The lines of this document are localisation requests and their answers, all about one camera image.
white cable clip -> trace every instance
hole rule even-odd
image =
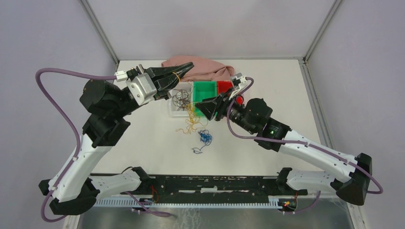
[[[117,77],[117,82],[125,81],[128,79],[127,73],[125,71],[118,71],[114,73],[114,75]]]

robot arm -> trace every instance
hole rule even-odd
[[[226,116],[228,127],[236,137],[253,139],[265,149],[298,157],[323,170],[297,171],[283,168],[277,178],[280,189],[335,191],[337,196],[346,202],[363,205],[370,178],[361,170],[371,176],[371,158],[363,153],[357,157],[344,154],[307,139],[288,125],[271,118],[273,110],[263,99],[250,99],[246,105],[235,103],[238,94],[242,94],[250,87],[251,84],[247,83],[247,79],[240,73],[231,77],[234,88],[215,98],[196,103],[195,106],[208,120],[219,121]],[[236,134],[229,120],[251,135],[257,135]]]
[[[86,83],[80,102],[91,115],[83,126],[79,154],[74,156],[75,149],[54,178],[39,184],[43,195],[52,191],[50,207],[55,215],[82,214],[97,200],[135,190],[148,178],[140,167],[115,176],[89,175],[129,127],[123,117],[153,100],[168,99],[169,91],[193,66],[191,62],[166,68],[143,69],[139,65],[117,72],[117,81],[126,80],[127,87],[122,90],[107,81]],[[59,177],[62,178],[55,187]]]

gray wall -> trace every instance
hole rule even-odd
[[[404,228],[405,1],[344,1],[309,60],[338,150],[373,157],[370,228]]]
[[[163,60],[303,56],[334,0],[88,1],[120,60]]]
[[[0,2],[0,228],[60,228],[40,217],[41,179],[75,146],[72,130],[38,89],[44,67],[108,75],[114,64],[77,0]],[[44,85],[81,129],[85,80],[47,74]]]

white table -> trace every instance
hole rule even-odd
[[[158,67],[162,61],[121,61],[118,70],[129,70],[142,64]],[[264,98],[273,109],[272,117],[320,142],[297,60],[219,60],[235,72],[254,78],[255,84],[245,94]],[[226,120],[210,121],[206,129],[213,136],[202,154],[191,148],[201,147],[197,133],[175,132],[185,128],[185,118],[171,118],[168,101],[153,101],[125,117],[131,122],[118,144],[95,167],[97,173],[120,173],[128,166],[141,166],[149,174],[173,175],[277,175],[283,167],[318,170],[291,156],[265,150],[253,140],[234,137]],[[233,124],[240,135],[246,131]]]

pink cloth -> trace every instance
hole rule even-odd
[[[194,67],[188,71],[181,81],[229,81],[234,75],[232,66],[199,57],[199,56],[173,56],[162,63],[162,67],[181,65],[193,62]]]

